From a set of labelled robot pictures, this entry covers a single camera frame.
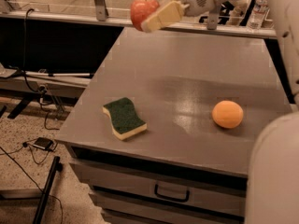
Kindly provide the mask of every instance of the green sponge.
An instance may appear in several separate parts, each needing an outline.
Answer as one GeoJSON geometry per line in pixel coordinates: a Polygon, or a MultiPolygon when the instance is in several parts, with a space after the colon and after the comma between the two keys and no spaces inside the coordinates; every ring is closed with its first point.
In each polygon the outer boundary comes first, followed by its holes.
{"type": "Polygon", "coordinates": [[[128,98],[103,105],[103,112],[110,117],[112,131],[120,140],[147,130],[147,123],[138,117],[128,98]]]}

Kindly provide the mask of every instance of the floor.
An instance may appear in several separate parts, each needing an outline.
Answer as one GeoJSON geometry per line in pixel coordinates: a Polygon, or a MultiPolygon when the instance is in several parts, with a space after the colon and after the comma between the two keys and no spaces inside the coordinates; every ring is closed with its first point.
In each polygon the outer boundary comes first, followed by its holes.
{"type": "MultiPolygon", "coordinates": [[[[16,98],[0,98],[0,104],[7,105],[7,112],[0,118],[0,147],[6,152],[12,152],[22,147],[22,143],[38,137],[53,139],[57,130],[46,130],[44,120],[47,112],[40,109],[37,102],[30,103],[15,119],[8,119],[10,111],[19,102],[16,98]]],[[[47,119],[47,128],[59,128],[72,106],[66,107],[66,112],[60,120],[55,119],[55,107],[51,110],[47,119]]],[[[32,148],[36,162],[44,159],[47,152],[32,148]]],[[[39,187],[43,188],[48,177],[48,172],[54,156],[61,157],[64,169],[57,173],[52,186],[51,195],[61,200],[63,208],[63,223],[86,223],[104,224],[101,217],[101,208],[95,207],[89,198],[89,187],[81,184],[70,165],[70,155],[64,146],[58,145],[55,152],[51,152],[44,162],[37,165],[34,163],[29,147],[11,154],[23,169],[31,176],[39,187]]],[[[0,150],[0,189],[36,189],[36,185],[24,174],[24,172],[8,156],[0,150]]],[[[38,200],[27,201],[0,201],[0,223],[33,223],[38,200]]],[[[61,223],[62,210],[59,202],[49,198],[48,205],[42,223],[61,223]]]]}

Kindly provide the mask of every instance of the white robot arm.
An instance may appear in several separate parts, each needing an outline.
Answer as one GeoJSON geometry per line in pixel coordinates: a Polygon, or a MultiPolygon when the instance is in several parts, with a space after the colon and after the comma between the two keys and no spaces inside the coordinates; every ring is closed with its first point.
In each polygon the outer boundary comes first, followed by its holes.
{"type": "MultiPolygon", "coordinates": [[[[228,0],[168,0],[142,27],[151,32],[179,21],[182,16],[199,16],[225,1],[228,0]]],[[[268,5],[299,107],[299,0],[268,0],[268,5]]],[[[246,224],[299,223],[298,170],[299,112],[273,121],[255,143],[249,164],[246,224]]]]}

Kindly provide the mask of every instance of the orange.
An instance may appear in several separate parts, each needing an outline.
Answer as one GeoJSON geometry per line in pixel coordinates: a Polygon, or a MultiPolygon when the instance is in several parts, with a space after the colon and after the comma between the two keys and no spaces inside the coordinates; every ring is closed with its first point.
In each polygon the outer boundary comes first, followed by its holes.
{"type": "Polygon", "coordinates": [[[212,117],[222,128],[233,129],[242,122],[243,109],[236,102],[221,101],[215,105],[212,117]]]}

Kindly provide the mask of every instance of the red apple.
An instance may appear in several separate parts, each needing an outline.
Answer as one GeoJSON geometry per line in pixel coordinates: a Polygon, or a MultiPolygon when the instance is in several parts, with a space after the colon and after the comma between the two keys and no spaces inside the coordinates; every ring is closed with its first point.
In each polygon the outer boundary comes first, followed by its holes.
{"type": "Polygon", "coordinates": [[[134,0],[131,4],[131,21],[133,26],[142,31],[141,23],[160,6],[157,0],[134,0]]]}

